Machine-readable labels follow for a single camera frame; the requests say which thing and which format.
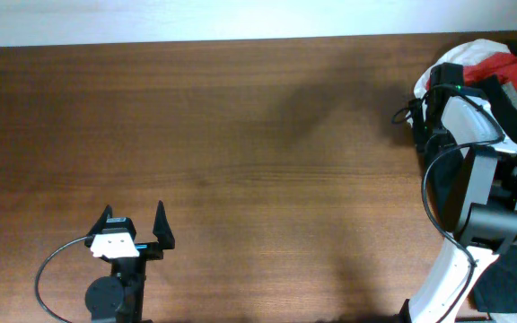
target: white wall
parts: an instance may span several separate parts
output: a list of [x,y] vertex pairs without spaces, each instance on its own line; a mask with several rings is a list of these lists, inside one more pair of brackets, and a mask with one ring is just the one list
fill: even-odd
[[517,0],[0,0],[0,46],[517,30]]

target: wood grain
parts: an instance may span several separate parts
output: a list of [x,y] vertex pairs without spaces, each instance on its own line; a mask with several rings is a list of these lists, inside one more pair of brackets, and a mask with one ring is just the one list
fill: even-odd
[[[50,321],[40,262],[106,204],[152,240],[159,199],[177,248],[147,268],[146,318],[397,312],[442,241],[390,115],[444,50],[482,37],[517,32],[0,48],[0,322]],[[73,247],[42,296],[88,321],[108,272]]]

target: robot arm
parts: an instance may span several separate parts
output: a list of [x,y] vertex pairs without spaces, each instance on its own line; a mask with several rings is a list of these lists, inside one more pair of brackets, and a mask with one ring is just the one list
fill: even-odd
[[[455,86],[487,114],[478,113],[451,92],[436,93],[427,102],[427,109],[423,109],[421,100],[415,100],[414,104],[420,105],[412,113],[419,153],[430,149],[432,154],[433,147],[428,146],[432,139],[438,143],[434,148],[434,153],[438,153],[443,151],[445,143],[465,144],[497,137],[490,124],[492,120],[487,116],[496,121],[494,124],[499,121],[492,115],[485,94],[463,86],[461,68],[461,65],[453,64],[437,66],[432,71],[431,86]],[[511,111],[509,116],[517,118],[517,111]],[[517,244],[517,143],[504,135],[500,143],[473,145],[462,149],[461,155],[464,159],[459,169],[450,175],[450,190],[436,192],[443,196],[438,198],[441,204],[438,211],[443,229],[451,232],[453,238],[469,251],[476,266],[471,268],[466,254],[444,239],[442,251],[424,285],[405,302],[399,314],[402,322],[454,322],[460,305],[477,279],[500,255]],[[437,171],[451,170],[441,166]],[[465,286],[469,275],[471,278]]]

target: black cable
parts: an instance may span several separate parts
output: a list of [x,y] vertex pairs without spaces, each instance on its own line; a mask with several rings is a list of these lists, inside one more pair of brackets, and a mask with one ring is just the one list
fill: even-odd
[[[432,159],[432,161],[430,162],[430,164],[428,165],[428,167],[426,167],[426,171],[424,173],[424,176],[422,177],[422,186],[421,186],[421,191],[422,191],[422,203],[424,204],[424,209],[426,211],[426,215],[428,215],[428,219],[430,220],[430,222],[432,223],[432,225],[434,226],[434,228],[436,228],[436,230],[438,232],[441,233],[441,235],[447,239],[449,242],[451,242],[454,246],[456,246],[456,248],[458,248],[459,250],[461,250],[465,255],[466,257],[468,258],[468,262],[469,262],[469,269],[468,269],[468,276],[466,277],[466,283],[464,284],[464,286],[462,287],[462,289],[460,290],[460,292],[458,293],[458,296],[456,297],[456,299],[454,300],[454,302],[450,305],[450,307],[446,310],[446,312],[444,313],[444,315],[442,315],[441,318],[439,318],[437,320],[437,323],[440,323],[442,322],[444,319],[446,319],[446,317],[452,312],[452,310],[456,307],[456,305],[458,304],[458,301],[460,301],[462,295],[466,292],[466,290],[468,289],[468,285],[470,284],[470,282],[472,281],[472,277],[474,275],[474,268],[476,268],[477,264],[476,264],[476,260],[474,259],[474,257],[472,256],[472,254],[468,251],[468,249],[462,245],[460,245],[455,239],[454,237],[452,237],[446,230],[444,230],[442,228],[442,226],[436,221],[435,217],[434,217],[434,214],[432,213],[432,210],[430,209],[430,206],[428,204],[428,192],[427,192],[427,189],[428,189],[428,174],[430,173],[430,170],[432,169],[432,167],[436,164],[436,162],[438,162],[442,157],[450,154],[450,153],[453,153],[453,152],[457,152],[459,151],[460,149],[464,149],[464,148],[473,148],[474,146],[477,146],[477,145],[489,145],[489,144],[498,144],[498,143],[501,143],[504,139],[505,139],[505,134],[504,132],[502,131],[502,128],[500,127],[500,125],[498,124],[498,122],[487,112],[484,110],[484,108],[482,108],[481,106],[479,106],[478,104],[476,104],[476,102],[474,102],[471,98],[469,98],[468,96],[466,96],[465,94],[461,93],[460,92],[460,87],[456,87],[456,86],[453,86],[453,85],[448,85],[448,84],[439,84],[439,85],[435,85],[433,86],[432,88],[430,88],[430,90],[428,90],[425,95],[422,97],[422,99],[420,100],[420,105],[419,107],[422,108],[422,103],[428,98],[428,96],[430,96],[435,90],[438,90],[438,89],[444,89],[444,90],[447,90],[447,91],[450,91],[454,94],[456,94],[457,96],[460,96],[463,100],[465,100],[468,104],[470,104],[472,107],[474,107],[474,109],[476,109],[478,112],[480,112],[482,115],[484,115],[484,117],[492,124],[492,127],[494,128],[494,130],[496,131],[496,133],[498,134],[497,138],[496,139],[492,139],[492,140],[485,140],[485,141],[479,141],[479,142],[474,142],[474,143],[467,143],[467,144],[458,144],[456,146],[453,146],[452,148],[449,148],[449,149],[446,149],[446,150],[443,150],[441,152],[439,152],[436,156],[434,156],[434,158]],[[407,109],[410,113],[409,115],[407,116],[407,118],[403,121],[406,121],[408,120],[409,118],[411,118],[412,116],[414,116],[415,113],[417,113],[419,110],[412,110],[410,108]],[[395,117],[401,112],[402,110],[399,110],[397,111],[397,113],[394,115],[394,117],[392,118],[392,123],[394,123],[394,120],[395,120]],[[426,142],[426,149],[427,149],[427,146],[429,144],[429,141],[430,139]]]
[[43,273],[43,269],[45,269],[45,266],[47,265],[47,263],[49,261],[51,261],[51,259],[53,259],[54,256],[56,256],[59,252],[67,249],[68,247],[73,246],[75,243],[77,243],[79,241],[83,241],[87,238],[88,237],[77,238],[71,242],[67,242],[65,245],[63,245],[59,249],[55,250],[51,255],[49,255],[49,257],[47,257],[47,259],[45,259],[45,261],[43,261],[43,264],[41,264],[41,266],[39,267],[39,270],[37,271],[37,274],[35,275],[35,298],[37,299],[37,302],[39,303],[39,305],[41,305],[41,308],[43,308],[43,310],[47,312],[47,314],[49,314],[50,316],[52,316],[54,319],[58,320],[59,322],[71,323],[70,321],[58,316],[56,313],[54,313],[52,310],[50,310],[49,307],[47,307],[47,305],[45,305],[45,303],[41,299],[41,296],[39,295],[39,280],[41,278],[41,274]]
[[424,145],[424,154],[427,154],[428,153],[428,147],[430,146],[430,143],[440,134],[433,134],[432,136],[430,136],[430,138],[428,138],[428,140],[426,140],[426,144]]
[[[407,111],[409,113],[407,113],[407,115],[404,118],[398,119],[398,116],[400,115],[400,113],[402,113],[404,111]],[[392,125],[399,125],[401,123],[404,123],[408,119],[412,118],[414,116],[414,113],[415,113],[415,111],[410,107],[402,108],[402,109],[396,111],[396,113],[394,113],[394,116],[392,116],[392,119],[390,120],[390,122],[392,123]]]

